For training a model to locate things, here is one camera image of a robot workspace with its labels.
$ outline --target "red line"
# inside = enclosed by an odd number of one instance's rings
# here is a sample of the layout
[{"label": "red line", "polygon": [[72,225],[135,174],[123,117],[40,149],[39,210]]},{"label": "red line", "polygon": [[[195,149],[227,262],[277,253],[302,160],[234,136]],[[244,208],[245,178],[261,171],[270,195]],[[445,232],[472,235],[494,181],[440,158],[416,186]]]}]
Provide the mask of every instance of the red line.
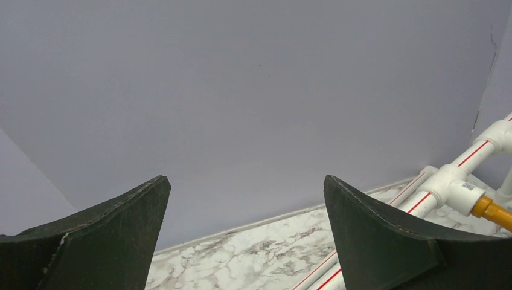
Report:
[{"label": "red line", "polygon": [[338,275],[339,273],[341,273],[341,268],[339,270],[337,270],[336,273],[334,273],[331,277],[329,277],[329,279],[327,279],[327,281],[325,281],[322,285],[320,285],[320,287],[317,290],[322,289],[325,285],[327,285],[327,283],[329,283],[331,280],[333,280],[334,277],[336,275]]},{"label": "red line", "polygon": [[321,263],[320,265],[318,265],[318,267],[316,267],[316,269],[314,269],[311,273],[309,273],[308,276],[306,276],[306,278],[304,278],[302,281],[300,281],[300,283],[297,284],[297,286],[295,286],[292,290],[295,290],[297,289],[297,287],[299,287],[302,283],[304,283],[304,281],[306,281],[311,275],[313,275],[313,273],[315,273],[321,266],[323,266],[325,263],[327,263],[327,261],[329,261],[329,259],[331,259],[331,257],[333,255],[335,255],[337,253],[337,251],[335,251],[334,253],[332,253],[330,256],[327,257],[327,259]]},{"label": "red line", "polygon": [[430,192],[427,193],[420,201],[418,201],[417,204],[415,204],[412,209],[410,209],[407,213],[411,213],[418,205],[420,205],[426,198],[428,198],[430,195]]},{"label": "red line", "polygon": [[464,159],[461,164],[457,165],[458,167],[461,167],[469,158],[471,158],[474,154],[478,152],[478,150],[482,149],[487,143],[489,143],[489,140],[486,140],[480,147],[478,147],[473,153],[471,153],[466,159]]},{"label": "red line", "polygon": [[425,173],[423,172],[420,176],[418,176],[411,184],[409,184],[406,188],[404,188],[392,201],[390,201],[388,204],[392,204],[394,201],[397,200],[407,189],[409,189],[413,184],[416,183]]}]

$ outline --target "marble floor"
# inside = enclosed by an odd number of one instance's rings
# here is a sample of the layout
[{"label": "marble floor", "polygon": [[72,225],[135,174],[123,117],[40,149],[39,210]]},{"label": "marble floor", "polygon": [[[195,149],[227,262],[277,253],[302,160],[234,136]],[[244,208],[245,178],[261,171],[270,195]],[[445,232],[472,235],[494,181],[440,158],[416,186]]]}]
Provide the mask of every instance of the marble floor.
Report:
[{"label": "marble floor", "polygon": [[[491,195],[494,192],[472,176],[468,182],[487,188]],[[387,202],[403,186],[370,195]],[[447,207],[431,212],[426,219],[489,236],[510,234],[491,222],[462,216]],[[197,245],[163,251],[153,258],[146,290],[290,289],[333,250],[327,212],[319,207]]]}]

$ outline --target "orange pipe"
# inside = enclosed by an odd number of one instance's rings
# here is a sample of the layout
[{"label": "orange pipe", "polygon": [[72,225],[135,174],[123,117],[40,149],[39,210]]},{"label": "orange pipe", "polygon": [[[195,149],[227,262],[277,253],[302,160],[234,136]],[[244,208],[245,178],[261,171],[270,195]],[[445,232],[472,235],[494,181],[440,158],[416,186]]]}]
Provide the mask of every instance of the orange pipe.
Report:
[{"label": "orange pipe", "polygon": [[477,218],[484,217],[486,220],[512,231],[512,213],[495,204],[492,199],[486,196],[481,197],[476,202],[471,214]]}]

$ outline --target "wall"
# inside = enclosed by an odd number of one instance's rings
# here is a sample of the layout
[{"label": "wall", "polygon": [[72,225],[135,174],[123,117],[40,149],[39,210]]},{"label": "wall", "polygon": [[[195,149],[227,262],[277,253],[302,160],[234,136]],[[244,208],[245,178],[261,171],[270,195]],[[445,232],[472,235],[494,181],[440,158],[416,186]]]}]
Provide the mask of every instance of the wall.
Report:
[{"label": "wall", "polygon": [[161,248],[452,159],[509,9],[4,1],[0,126],[78,209],[167,175]]},{"label": "wall", "polygon": [[[505,118],[512,112],[512,21],[510,16],[503,36],[497,61],[493,68],[489,85],[485,90],[480,107],[478,122],[473,131],[476,138],[483,130],[497,120]],[[498,189],[505,178],[512,158],[503,154],[486,160],[475,170],[475,175]]]},{"label": "wall", "polygon": [[18,234],[75,213],[64,196],[2,130],[0,164],[0,234]]}]

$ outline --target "label on pipe fitting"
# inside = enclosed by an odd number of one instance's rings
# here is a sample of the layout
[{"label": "label on pipe fitting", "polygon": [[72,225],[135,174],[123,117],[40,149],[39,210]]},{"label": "label on pipe fitting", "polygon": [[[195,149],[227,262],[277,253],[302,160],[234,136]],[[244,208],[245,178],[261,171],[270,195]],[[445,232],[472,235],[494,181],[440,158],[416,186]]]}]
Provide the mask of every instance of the label on pipe fitting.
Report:
[{"label": "label on pipe fitting", "polygon": [[473,190],[473,189],[475,189],[475,186],[474,186],[473,184],[469,184],[469,183],[467,183],[467,182],[465,182],[465,183],[462,185],[462,187],[465,187],[465,188],[467,188],[467,189],[469,189],[469,190]]}]

